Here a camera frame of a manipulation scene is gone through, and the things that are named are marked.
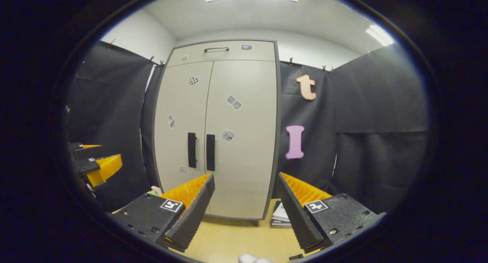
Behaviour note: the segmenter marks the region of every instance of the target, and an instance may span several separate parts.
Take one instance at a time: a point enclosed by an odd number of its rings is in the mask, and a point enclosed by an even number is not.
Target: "pink object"
[[[155,190],[158,195],[162,195],[162,191],[161,191],[160,187],[152,186],[151,189]]]
[[[302,158],[305,155],[302,152],[302,133],[305,131],[305,128],[303,126],[292,125],[286,127],[286,131],[290,134],[290,145],[286,158]]]

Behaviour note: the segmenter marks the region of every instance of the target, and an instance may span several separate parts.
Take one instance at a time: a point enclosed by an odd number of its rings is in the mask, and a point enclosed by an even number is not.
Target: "screw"
[[[151,230],[151,232],[153,232],[155,234],[159,233],[159,229],[156,227],[149,227],[149,229]]]

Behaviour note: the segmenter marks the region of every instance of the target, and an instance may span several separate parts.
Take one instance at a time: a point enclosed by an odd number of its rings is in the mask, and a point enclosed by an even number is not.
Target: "cabinet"
[[[216,41],[173,50],[153,128],[163,191],[213,173],[207,214],[265,216],[279,143],[276,56],[273,41]]]

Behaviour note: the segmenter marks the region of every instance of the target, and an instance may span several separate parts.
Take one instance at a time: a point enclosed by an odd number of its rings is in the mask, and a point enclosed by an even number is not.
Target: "black handle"
[[[208,48],[208,49],[204,49],[205,52],[207,52],[208,50],[221,50],[221,49],[225,49],[225,51],[228,51],[229,48],[227,47],[219,47],[219,48]]]
[[[215,136],[207,135],[207,170],[215,171]]]
[[[197,135],[188,133],[188,166],[197,167]]]

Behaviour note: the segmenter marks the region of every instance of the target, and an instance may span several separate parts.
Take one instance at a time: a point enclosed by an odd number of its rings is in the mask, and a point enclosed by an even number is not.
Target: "stack of books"
[[[277,201],[275,204],[275,211],[271,217],[271,226],[280,228],[291,228],[290,220],[286,211],[284,211],[284,206],[281,201]]]

